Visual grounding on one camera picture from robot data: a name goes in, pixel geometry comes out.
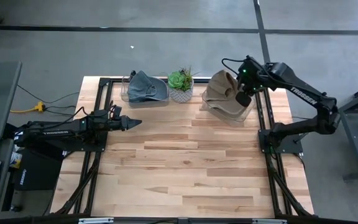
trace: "concrete floor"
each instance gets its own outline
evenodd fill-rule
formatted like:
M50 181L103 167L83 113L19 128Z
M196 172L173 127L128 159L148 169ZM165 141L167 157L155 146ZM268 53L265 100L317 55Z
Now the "concrete floor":
M358 30L358 0L259 3L266 29ZM258 28L252 0L0 0L0 14L14 25ZM335 96L339 106L358 90L358 35L272 34L267 43L271 61L289 64L301 79ZM85 75L126 75L140 69L158 75L192 65L199 75L211 76L222 68L223 57L247 54L263 62L258 34L0 31L0 62L22 61L19 84L47 101L78 91ZM293 116L315 115L306 103L288 97ZM76 100L66 98L56 106L75 105ZM36 103L18 89L12 108ZM65 117L9 117L16 125L51 119ZM342 181L342 175L358 169L343 127L330 136L309 134L302 144L315 213L358 221L358 181ZM41 214L47 201L45 196L44 203L25 212Z

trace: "wooden table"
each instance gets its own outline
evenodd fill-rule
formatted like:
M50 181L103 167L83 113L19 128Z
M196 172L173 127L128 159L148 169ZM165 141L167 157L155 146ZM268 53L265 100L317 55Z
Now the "wooden table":
M93 110L99 78L84 77L77 108ZM126 132L109 133L93 216L273 217L265 158L257 140L256 107L243 127L233 128L200 110L205 88L205 84L196 84L192 99L184 104L170 101L165 107L133 109L120 98L121 84L114 85L112 99L122 107L121 114L143 123ZM271 91L270 98L275 120L291 123L286 91ZM75 152L63 161L51 212L77 187L83 157L83 152ZM313 213L301 162L284 154L283 164L288 187ZM281 191L278 195L284 211Z

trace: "transparent container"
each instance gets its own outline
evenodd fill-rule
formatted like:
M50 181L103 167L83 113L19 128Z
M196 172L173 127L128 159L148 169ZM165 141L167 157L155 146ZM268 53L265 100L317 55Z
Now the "transparent container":
M158 77L162 78L162 77L166 77L167 74L166 73L161 73ZM129 86L129 82L131 81L131 76L127 75L124 76L122 78L122 82L121 82L121 99L125 102L128 103L128 105L131 108L150 108L150 107L160 107L160 106L167 106L169 104L169 89L168 89L168 85L167 85L167 98L166 99L162 99L160 101L145 101L145 102L129 102L129 96L128 96L128 86Z
M205 110L210 112L211 114L215 115L220 120L224 121L226 124L233 126L233 127L244 127L244 121L248 117L248 114L251 112L251 110L255 107L255 97L251 97L251 102L249 105L244 108L240 113L233 115L229 114L223 110L220 110L219 108L213 107L211 104L209 104L205 99L204 96L206 94L206 90L203 93L203 105L201 106L201 110Z

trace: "gray cloth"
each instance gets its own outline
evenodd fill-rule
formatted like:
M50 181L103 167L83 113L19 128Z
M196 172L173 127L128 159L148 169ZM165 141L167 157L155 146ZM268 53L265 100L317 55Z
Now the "gray cloth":
M128 97L131 103L163 101L169 96L167 84L161 79L150 77L139 71L129 82Z
M208 82L204 100L212 108L219 108L230 115L240 115L246 108L236 101L237 93L237 80L221 70Z

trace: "white pot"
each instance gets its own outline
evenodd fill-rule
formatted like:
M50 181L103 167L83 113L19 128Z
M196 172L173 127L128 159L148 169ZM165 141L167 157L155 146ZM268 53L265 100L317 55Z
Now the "white pot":
M185 103L189 101L193 96L193 86L194 86L194 80L191 83L191 88L187 91L181 91L181 90L169 88L169 95L174 101L178 103Z

